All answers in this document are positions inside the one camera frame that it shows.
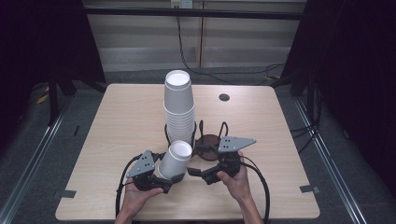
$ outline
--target wooden table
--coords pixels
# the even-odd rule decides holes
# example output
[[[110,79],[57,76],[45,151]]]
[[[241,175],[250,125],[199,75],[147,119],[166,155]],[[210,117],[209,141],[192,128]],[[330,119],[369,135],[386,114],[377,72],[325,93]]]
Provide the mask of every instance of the wooden table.
[[[255,138],[242,149],[262,171],[271,195],[270,218],[315,218],[319,215],[304,167],[290,135],[274,90],[270,87],[192,85],[196,122],[203,119],[205,133],[219,134],[223,121],[229,136]],[[56,211],[60,220],[111,220],[122,170],[146,149],[167,150],[163,128],[164,85],[112,84],[98,109],[78,157],[67,190]],[[230,96],[223,102],[222,93]],[[195,156],[190,167],[206,169],[217,162]],[[258,176],[248,170],[253,197],[263,217],[265,194]],[[242,218],[237,202],[221,183],[208,186],[199,177],[185,175],[168,194],[150,199],[136,220],[224,220]]]

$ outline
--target black cable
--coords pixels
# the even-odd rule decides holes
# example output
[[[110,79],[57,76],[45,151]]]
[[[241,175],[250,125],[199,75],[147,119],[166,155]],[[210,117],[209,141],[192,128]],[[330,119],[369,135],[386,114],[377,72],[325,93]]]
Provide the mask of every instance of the black cable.
[[[247,159],[248,161],[250,161],[250,162],[254,165],[254,167],[256,167],[256,169],[260,172],[259,167],[256,165],[256,163],[254,163],[253,160],[249,159],[248,157],[244,157],[244,156],[242,156],[242,158]]]
[[[296,139],[300,136],[302,136],[305,133],[309,133],[309,132],[313,132],[311,137],[308,139],[308,141],[303,145],[302,148],[300,148],[298,150],[298,153],[301,153],[302,151],[304,151],[309,143],[317,136],[318,134],[318,129],[319,129],[319,124],[320,124],[320,118],[321,118],[321,110],[322,110],[322,103],[323,103],[323,96],[320,94],[318,88],[316,88],[316,104],[318,107],[318,114],[317,114],[317,118],[315,119],[314,123],[311,124],[310,126],[306,127],[305,131],[303,133],[297,134],[293,136],[293,139]]]
[[[266,68],[265,68],[264,70],[255,71],[255,72],[216,72],[216,73],[204,73],[204,72],[194,71],[194,70],[192,70],[192,69],[187,65],[186,59],[185,59],[185,57],[184,57],[183,43],[182,43],[182,41],[181,41],[180,17],[177,17],[177,30],[178,30],[178,44],[179,44],[179,51],[180,51],[181,61],[183,62],[184,66],[185,66],[190,72],[193,72],[193,73],[195,73],[195,74],[197,74],[197,75],[209,76],[209,77],[213,77],[214,79],[217,79],[217,80],[219,80],[219,81],[221,81],[221,82],[225,82],[225,83],[230,84],[230,85],[237,85],[237,84],[235,84],[235,83],[226,81],[226,80],[224,80],[224,79],[215,77],[215,76],[213,76],[213,75],[230,75],[230,74],[254,75],[254,74],[260,74],[260,73],[267,73],[267,75],[266,75],[264,81],[262,81],[262,82],[260,82],[260,83],[257,83],[257,84],[254,84],[254,86],[260,86],[263,82],[265,82],[265,81],[267,80],[268,75],[269,75],[269,74],[268,74],[269,71],[274,70],[274,69],[276,69],[277,67],[279,67],[279,66],[285,64],[285,63],[274,63],[274,64],[270,64],[270,65],[266,66]]]
[[[314,126],[315,126],[315,124],[311,124],[311,125],[308,125],[308,126],[303,127],[303,128],[291,129],[290,132],[291,132],[291,133],[296,133],[296,132],[300,132],[300,131],[305,131],[306,129],[311,129],[311,128],[313,128]]]
[[[133,157],[128,164],[125,166],[123,172],[122,172],[122,176],[120,179],[120,183],[119,183],[119,188],[117,189],[117,196],[116,196],[116,217],[119,215],[120,212],[120,199],[121,199],[121,194],[122,194],[122,189],[125,186],[123,184],[123,179],[125,178],[125,174],[128,170],[128,167],[132,164],[132,162],[139,160],[139,158],[142,156],[142,154]]]
[[[125,183],[123,186],[125,187],[125,186],[130,185],[130,184],[133,184],[133,183],[134,183],[134,181],[129,182],[129,183]]]
[[[297,75],[298,75],[298,73],[294,73],[294,74],[291,74],[291,75],[286,76],[286,77],[281,77],[280,80],[278,80],[278,81],[272,83],[272,84],[270,85],[270,87],[272,87],[272,88],[275,89],[275,88],[277,88],[278,86],[283,85],[284,83],[290,82],[294,77],[297,77]]]
[[[262,176],[262,172],[260,172],[258,168],[244,162],[241,162],[241,164],[254,170],[256,174],[259,176],[260,181],[262,182],[262,186],[264,187],[264,191],[265,191],[265,214],[264,214],[263,222],[264,224],[268,224],[268,217],[270,215],[270,190],[268,188],[267,182],[265,181],[264,176]]]

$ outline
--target wall outlet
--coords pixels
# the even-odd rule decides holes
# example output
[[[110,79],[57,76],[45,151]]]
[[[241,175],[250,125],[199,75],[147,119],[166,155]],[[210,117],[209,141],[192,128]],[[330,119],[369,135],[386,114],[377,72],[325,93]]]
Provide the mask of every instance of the wall outlet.
[[[171,0],[171,8],[181,8],[182,0]]]
[[[182,8],[192,8],[192,0],[181,0]]]

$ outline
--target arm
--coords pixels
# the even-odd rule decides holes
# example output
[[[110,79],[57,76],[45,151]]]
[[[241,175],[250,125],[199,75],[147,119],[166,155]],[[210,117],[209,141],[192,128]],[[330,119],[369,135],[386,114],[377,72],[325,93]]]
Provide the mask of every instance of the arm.
[[[241,166],[239,173],[234,177],[229,177],[225,172],[220,171],[218,172],[218,178],[239,203],[245,224],[262,224],[262,218],[251,196],[248,169]]]
[[[132,222],[132,218],[134,218],[134,216],[139,213],[146,201],[161,193],[163,193],[163,189],[140,191],[134,185],[132,178],[129,178],[125,184],[125,193],[122,207],[114,223],[130,224]]]

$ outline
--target black tape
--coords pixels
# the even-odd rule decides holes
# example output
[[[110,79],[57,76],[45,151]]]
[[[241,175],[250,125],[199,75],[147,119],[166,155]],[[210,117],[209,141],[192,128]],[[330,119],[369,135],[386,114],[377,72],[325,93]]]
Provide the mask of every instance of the black tape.
[[[76,195],[76,191],[75,190],[62,190],[62,191],[55,191],[55,193],[53,194],[52,198],[74,198],[74,196]]]
[[[300,191],[301,193],[307,193],[307,192],[314,192],[314,194],[320,193],[318,187],[312,187],[310,185],[300,186]]]

